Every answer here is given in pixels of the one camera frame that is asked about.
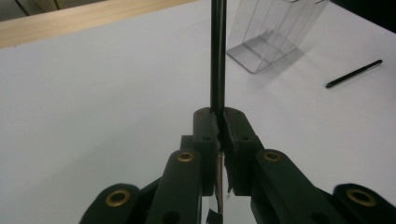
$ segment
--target transparent acrylic container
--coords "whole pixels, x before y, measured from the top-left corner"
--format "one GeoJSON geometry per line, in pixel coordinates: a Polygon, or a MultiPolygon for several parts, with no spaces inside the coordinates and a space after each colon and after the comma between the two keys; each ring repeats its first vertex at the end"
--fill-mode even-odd
{"type": "Polygon", "coordinates": [[[249,72],[294,51],[329,0],[241,0],[227,54],[249,72]]]}

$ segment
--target wooden board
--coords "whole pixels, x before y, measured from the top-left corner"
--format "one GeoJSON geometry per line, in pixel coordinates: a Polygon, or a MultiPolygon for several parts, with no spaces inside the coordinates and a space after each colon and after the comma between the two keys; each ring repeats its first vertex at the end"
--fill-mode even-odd
{"type": "Polygon", "coordinates": [[[65,35],[195,0],[108,0],[0,22],[0,48],[65,35]]]}

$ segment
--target black pen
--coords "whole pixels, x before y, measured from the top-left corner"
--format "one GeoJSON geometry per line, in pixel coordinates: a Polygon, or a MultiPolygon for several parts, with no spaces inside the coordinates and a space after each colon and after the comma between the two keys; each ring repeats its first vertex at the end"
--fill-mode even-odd
{"type": "Polygon", "coordinates": [[[329,82],[326,85],[326,88],[331,88],[331,87],[333,87],[335,85],[338,85],[341,82],[343,82],[343,81],[345,81],[347,79],[350,79],[350,78],[352,78],[352,77],[354,77],[354,76],[356,76],[356,75],[358,75],[358,74],[360,74],[362,72],[365,72],[366,70],[368,70],[368,69],[370,69],[370,68],[372,68],[372,67],[374,67],[376,65],[380,65],[381,63],[382,63],[382,60],[378,60],[378,61],[375,61],[373,63],[367,64],[366,66],[363,66],[362,68],[360,68],[360,69],[358,69],[356,71],[353,71],[353,72],[351,72],[351,73],[349,73],[347,75],[344,75],[343,77],[339,77],[336,80],[329,82]]]}

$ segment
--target white tabletop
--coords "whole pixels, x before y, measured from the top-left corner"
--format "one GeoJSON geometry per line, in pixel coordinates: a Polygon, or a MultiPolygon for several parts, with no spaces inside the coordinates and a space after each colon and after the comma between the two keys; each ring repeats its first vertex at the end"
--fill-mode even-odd
{"type": "MultiPolygon", "coordinates": [[[[78,223],[102,189],[161,176],[209,106],[209,33],[201,0],[0,49],[0,223],[78,223]]],[[[317,187],[356,183],[396,204],[395,58],[395,34],[329,4],[300,49],[259,74],[228,58],[226,105],[317,187]]],[[[225,223],[255,223],[249,198],[225,206],[225,223]]]]}

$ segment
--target brass screw hole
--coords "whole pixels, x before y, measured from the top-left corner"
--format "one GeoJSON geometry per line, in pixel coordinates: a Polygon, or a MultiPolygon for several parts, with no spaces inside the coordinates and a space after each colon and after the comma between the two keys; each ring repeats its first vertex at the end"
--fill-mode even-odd
{"type": "Polygon", "coordinates": [[[193,157],[194,157],[194,155],[190,152],[182,152],[177,155],[177,159],[179,161],[192,161],[193,157]]]}
{"type": "Polygon", "coordinates": [[[346,196],[354,203],[358,203],[366,207],[373,207],[376,205],[375,198],[361,189],[348,189],[346,191],[346,196]]]}
{"type": "Polygon", "coordinates": [[[280,161],[280,155],[275,152],[265,152],[264,158],[268,161],[280,161]]]}
{"type": "Polygon", "coordinates": [[[131,198],[131,193],[126,189],[118,189],[111,192],[106,197],[106,204],[110,207],[118,207],[126,202],[131,198]]]}

